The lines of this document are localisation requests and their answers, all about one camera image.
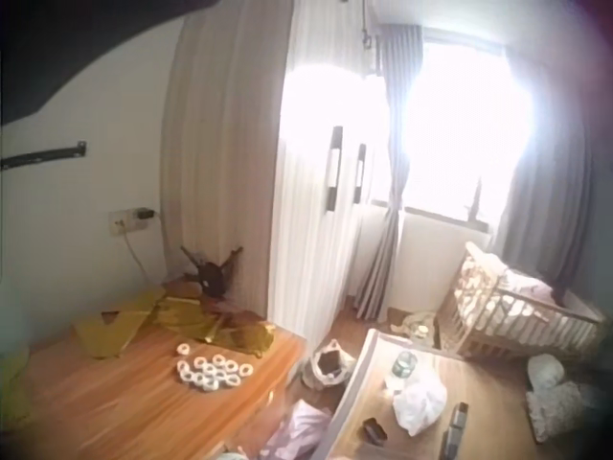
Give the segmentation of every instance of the gray curtain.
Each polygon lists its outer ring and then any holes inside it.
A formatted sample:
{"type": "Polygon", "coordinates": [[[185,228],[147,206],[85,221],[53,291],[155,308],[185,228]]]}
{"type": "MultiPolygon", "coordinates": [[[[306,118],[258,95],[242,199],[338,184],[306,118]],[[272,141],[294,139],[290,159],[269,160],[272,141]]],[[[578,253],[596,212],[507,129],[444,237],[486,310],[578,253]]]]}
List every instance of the gray curtain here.
{"type": "Polygon", "coordinates": [[[423,60],[420,26],[384,26],[380,40],[383,78],[390,107],[392,185],[381,241],[355,298],[357,316],[364,319],[383,319],[386,314],[385,297],[398,249],[402,192],[409,176],[409,152],[405,143],[407,105],[411,86],[423,60]]]}
{"type": "Polygon", "coordinates": [[[579,98],[546,68],[508,50],[513,76],[532,96],[533,132],[511,183],[492,252],[549,283],[572,283],[590,207],[592,158],[579,98]]]}

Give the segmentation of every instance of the tape roll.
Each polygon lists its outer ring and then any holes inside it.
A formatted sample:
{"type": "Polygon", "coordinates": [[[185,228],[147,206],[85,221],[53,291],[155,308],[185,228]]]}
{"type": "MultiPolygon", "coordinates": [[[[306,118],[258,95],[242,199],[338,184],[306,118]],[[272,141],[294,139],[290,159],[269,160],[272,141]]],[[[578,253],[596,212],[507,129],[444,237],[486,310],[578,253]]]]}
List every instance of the tape roll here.
{"type": "Polygon", "coordinates": [[[228,359],[223,366],[228,374],[234,374],[238,370],[238,364],[236,361],[228,359]]]}
{"type": "Polygon", "coordinates": [[[199,356],[193,360],[193,367],[196,369],[204,369],[204,366],[207,364],[207,358],[199,356]]]}
{"type": "Polygon", "coordinates": [[[183,380],[184,383],[193,382],[193,372],[192,371],[183,371],[181,372],[181,374],[179,374],[179,376],[181,377],[181,380],[183,380]]]}
{"type": "Polygon", "coordinates": [[[226,363],[226,358],[223,355],[213,356],[213,364],[217,367],[221,367],[226,363]]]}
{"type": "Polygon", "coordinates": [[[176,347],[176,353],[178,353],[182,357],[186,357],[190,353],[190,346],[187,343],[182,343],[181,345],[176,347]]]}
{"type": "Polygon", "coordinates": [[[213,376],[213,378],[215,380],[219,380],[221,382],[226,381],[227,377],[228,377],[228,375],[226,374],[226,371],[224,371],[223,369],[217,369],[215,371],[215,375],[213,376]]]}
{"type": "Polygon", "coordinates": [[[202,374],[204,374],[206,377],[214,377],[216,372],[217,368],[211,363],[205,364],[202,368],[202,374]]]}
{"type": "Polygon", "coordinates": [[[240,377],[236,374],[231,374],[226,377],[225,384],[231,387],[239,386],[241,383],[240,377]]]}
{"type": "Polygon", "coordinates": [[[206,378],[204,377],[204,374],[202,374],[201,372],[194,372],[193,373],[192,382],[193,382],[194,385],[202,386],[202,384],[204,383],[204,379],[206,379],[206,378]]]}
{"type": "Polygon", "coordinates": [[[176,363],[176,370],[178,373],[181,373],[182,371],[189,371],[190,370],[190,364],[188,363],[188,361],[181,359],[179,361],[177,361],[176,363]]]}
{"type": "Polygon", "coordinates": [[[204,381],[200,385],[200,388],[202,388],[206,392],[216,391],[219,389],[219,382],[215,379],[204,379],[204,381]]]}
{"type": "Polygon", "coordinates": [[[238,375],[242,378],[249,377],[253,374],[253,366],[251,364],[241,364],[238,368],[238,375]]]}

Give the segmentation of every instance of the ceiling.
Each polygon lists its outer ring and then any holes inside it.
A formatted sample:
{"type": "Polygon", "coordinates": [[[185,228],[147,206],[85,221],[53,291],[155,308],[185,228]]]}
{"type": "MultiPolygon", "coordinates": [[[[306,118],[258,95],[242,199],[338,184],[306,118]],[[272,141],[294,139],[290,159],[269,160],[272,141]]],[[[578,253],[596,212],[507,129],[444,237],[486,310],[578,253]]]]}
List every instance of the ceiling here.
{"type": "MultiPolygon", "coordinates": [[[[586,1],[594,14],[596,0],[586,1]]],[[[508,45],[588,84],[611,81],[613,53],[579,0],[370,0],[375,22],[421,24],[508,45]]]]}

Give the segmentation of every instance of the power cord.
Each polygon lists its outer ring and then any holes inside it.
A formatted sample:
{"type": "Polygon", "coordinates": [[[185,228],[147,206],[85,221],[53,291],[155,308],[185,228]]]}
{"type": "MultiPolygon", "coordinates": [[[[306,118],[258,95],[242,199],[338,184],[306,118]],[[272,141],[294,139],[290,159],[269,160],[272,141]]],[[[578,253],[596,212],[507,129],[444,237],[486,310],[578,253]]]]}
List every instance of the power cord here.
{"type": "Polygon", "coordinates": [[[125,229],[124,221],[123,220],[118,220],[117,224],[120,227],[122,227],[122,236],[124,237],[125,245],[127,246],[127,250],[130,251],[130,255],[132,256],[132,259],[134,259],[134,262],[136,262],[136,264],[140,268],[141,273],[143,275],[143,278],[145,278],[145,281],[147,282],[147,284],[151,285],[152,284],[151,279],[147,275],[147,271],[145,270],[145,267],[143,266],[143,264],[141,263],[140,259],[136,255],[136,252],[134,252],[134,249],[132,248],[132,245],[130,244],[130,240],[127,237],[127,230],[125,229]]]}

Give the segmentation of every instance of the wall mount bracket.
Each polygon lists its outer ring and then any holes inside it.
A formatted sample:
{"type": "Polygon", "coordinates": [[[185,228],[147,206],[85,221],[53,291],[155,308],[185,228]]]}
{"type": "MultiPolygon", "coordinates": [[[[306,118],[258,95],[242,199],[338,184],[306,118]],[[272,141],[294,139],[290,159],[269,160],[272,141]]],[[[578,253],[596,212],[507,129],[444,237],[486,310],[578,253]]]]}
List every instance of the wall mount bracket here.
{"type": "Polygon", "coordinates": [[[33,153],[23,153],[10,158],[0,160],[0,169],[2,171],[19,168],[20,166],[37,165],[48,161],[63,160],[67,158],[82,158],[87,152],[87,143],[80,141],[76,147],[67,147],[65,149],[52,149],[35,151],[33,153]]]}

